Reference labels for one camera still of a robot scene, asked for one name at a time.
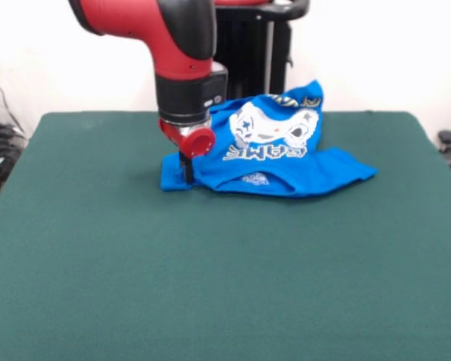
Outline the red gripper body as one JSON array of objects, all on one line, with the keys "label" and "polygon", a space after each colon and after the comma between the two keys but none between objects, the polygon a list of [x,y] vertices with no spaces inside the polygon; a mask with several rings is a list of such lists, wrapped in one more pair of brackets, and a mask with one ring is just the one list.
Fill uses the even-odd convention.
[{"label": "red gripper body", "polygon": [[178,126],[159,119],[159,128],[162,133],[186,158],[203,156],[213,148],[216,136],[211,128],[212,119],[203,123],[186,124]]}]

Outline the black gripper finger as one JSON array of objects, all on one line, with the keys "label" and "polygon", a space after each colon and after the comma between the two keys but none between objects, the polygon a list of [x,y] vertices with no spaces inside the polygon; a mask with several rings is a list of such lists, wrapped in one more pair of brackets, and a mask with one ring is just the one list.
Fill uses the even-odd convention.
[{"label": "black gripper finger", "polygon": [[192,160],[182,152],[179,152],[180,166],[183,171],[183,177],[187,184],[193,184]]}]

